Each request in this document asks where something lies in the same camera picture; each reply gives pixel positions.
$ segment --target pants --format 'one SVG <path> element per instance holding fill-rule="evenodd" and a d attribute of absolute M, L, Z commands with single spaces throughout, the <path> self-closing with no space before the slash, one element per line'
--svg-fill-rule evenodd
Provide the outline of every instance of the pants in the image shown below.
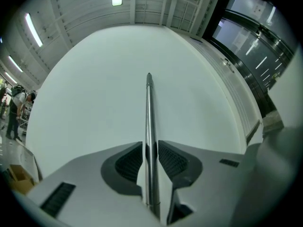
<path fill-rule="evenodd" d="M 11 100 L 10 110 L 9 110 L 9 125 L 6 134 L 10 135 L 11 130 L 14 127 L 14 138 L 18 137 L 18 127 L 19 127 L 19 122 L 16 119 L 16 117 L 17 117 L 17 106 Z"/>

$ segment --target shirt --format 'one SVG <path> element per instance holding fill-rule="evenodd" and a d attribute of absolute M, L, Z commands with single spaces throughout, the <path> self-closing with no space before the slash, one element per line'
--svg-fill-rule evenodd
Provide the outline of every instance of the shirt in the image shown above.
<path fill-rule="evenodd" d="M 26 93 L 18 93 L 16 96 L 13 97 L 12 100 L 17 107 L 20 107 L 21 105 L 27 103 L 27 95 Z"/>

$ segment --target chrome rod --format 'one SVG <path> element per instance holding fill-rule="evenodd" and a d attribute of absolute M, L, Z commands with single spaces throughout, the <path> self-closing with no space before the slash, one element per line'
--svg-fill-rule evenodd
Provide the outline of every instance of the chrome rod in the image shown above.
<path fill-rule="evenodd" d="M 145 121 L 145 184 L 146 205 L 160 218 L 160 198 L 158 182 L 158 150 L 155 132 L 155 115 L 153 108 L 153 81 L 152 75 L 147 74 L 146 79 L 146 121 Z"/>

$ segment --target glass window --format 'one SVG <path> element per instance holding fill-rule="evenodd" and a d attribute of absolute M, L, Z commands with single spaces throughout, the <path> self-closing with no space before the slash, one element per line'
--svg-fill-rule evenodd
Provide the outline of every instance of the glass window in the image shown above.
<path fill-rule="evenodd" d="M 250 70 L 263 91 L 284 70 L 279 57 L 249 30 L 222 19 L 213 37 L 231 50 Z"/>
<path fill-rule="evenodd" d="M 246 15 L 271 30 L 295 52 L 298 41 L 276 7 L 263 0 L 230 0 L 227 9 Z"/>

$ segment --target ceiling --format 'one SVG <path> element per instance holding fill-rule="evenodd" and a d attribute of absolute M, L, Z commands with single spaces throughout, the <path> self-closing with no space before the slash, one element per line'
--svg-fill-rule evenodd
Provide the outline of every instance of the ceiling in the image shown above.
<path fill-rule="evenodd" d="M 28 91 L 39 89 L 56 63 L 77 43 L 97 30 L 111 26 L 150 24 L 201 38 L 216 0 L 27 0 L 2 35 L 0 74 L 7 72 Z M 43 42 L 35 42 L 25 14 Z M 20 72 L 8 59 L 11 56 Z"/>

